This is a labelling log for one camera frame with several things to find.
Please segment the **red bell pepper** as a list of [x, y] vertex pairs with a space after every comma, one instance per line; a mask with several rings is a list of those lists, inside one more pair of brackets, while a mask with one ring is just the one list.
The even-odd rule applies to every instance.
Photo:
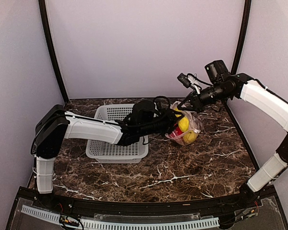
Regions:
[[169, 134], [170, 139], [181, 139], [183, 137], [184, 132], [177, 127], [171, 134]]

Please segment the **clear zip top bag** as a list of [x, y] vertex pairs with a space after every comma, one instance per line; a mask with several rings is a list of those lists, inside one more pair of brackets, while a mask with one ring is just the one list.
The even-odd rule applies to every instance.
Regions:
[[168, 139], [187, 146], [196, 141], [199, 134], [204, 130], [202, 122], [189, 111], [181, 111], [178, 109], [179, 101], [173, 103], [170, 108], [182, 112], [184, 117], [178, 121], [178, 126], [170, 134], [165, 134]]

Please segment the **yellow bell pepper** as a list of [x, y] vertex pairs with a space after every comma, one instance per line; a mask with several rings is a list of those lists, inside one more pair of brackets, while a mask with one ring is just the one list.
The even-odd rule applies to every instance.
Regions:
[[185, 135], [183, 136], [184, 144], [185, 145], [192, 144], [193, 142], [196, 141], [198, 135], [199, 134], [194, 132], [193, 130], [186, 132]]

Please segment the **white plastic perforated basket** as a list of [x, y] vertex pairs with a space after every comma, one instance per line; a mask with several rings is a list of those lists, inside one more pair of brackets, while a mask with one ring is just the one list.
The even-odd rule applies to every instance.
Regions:
[[[101, 120], [123, 120], [132, 112], [133, 104], [110, 104], [97, 108], [95, 118]], [[95, 159], [100, 163], [139, 163], [149, 152], [148, 145], [143, 141], [148, 136], [140, 138], [140, 141], [129, 146], [117, 146], [103, 141], [89, 140], [85, 153], [87, 157]]]

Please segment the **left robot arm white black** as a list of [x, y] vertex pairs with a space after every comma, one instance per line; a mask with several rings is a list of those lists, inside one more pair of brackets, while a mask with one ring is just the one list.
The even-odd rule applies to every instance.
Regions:
[[36, 200], [44, 208], [54, 209], [60, 201], [53, 194], [54, 161], [64, 139], [103, 141], [117, 146], [129, 146], [140, 139], [158, 134], [164, 136], [178, 127], [182, 112], [165, 108], [155, 101], [142, 100], [133, 105], [123, 120], [107, 121], [77, 115], [55, 105], [36, 125], [30, 153], [35, 157]]

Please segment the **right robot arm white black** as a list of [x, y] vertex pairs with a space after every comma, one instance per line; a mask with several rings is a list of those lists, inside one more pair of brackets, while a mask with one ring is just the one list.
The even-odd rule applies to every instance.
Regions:
[[245, 208], [267, 184], [288, 168], [288, 102], [258, 79], [245, 73], [231, 74], [222, 60], [207, 64], [205, 71], [210, 79], [205, 89], [197, 85], [199, 80], [193, 74], [181, 73], [177, 77], [185, 88], [193, 90], [178, 105], [179, 110], [201, 113], [205, 107], [217, 101], [238, 98], [266, 113], [287, 133], [273, 156], [239, 188], [235, 203]]

